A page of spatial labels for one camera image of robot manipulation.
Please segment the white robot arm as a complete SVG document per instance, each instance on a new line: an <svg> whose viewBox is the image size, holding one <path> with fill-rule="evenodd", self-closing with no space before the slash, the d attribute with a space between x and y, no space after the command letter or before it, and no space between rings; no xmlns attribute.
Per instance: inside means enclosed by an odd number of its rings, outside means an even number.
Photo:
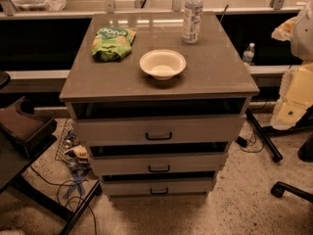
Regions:
<svg viewBox="0 0 313 235"><path fill-rule="evenodd" d="M291 43L291 53L302 61L283 74L270 124L278 130L295 126L313 106L313 0L296 17L274 29L272 38Z"/></svg>

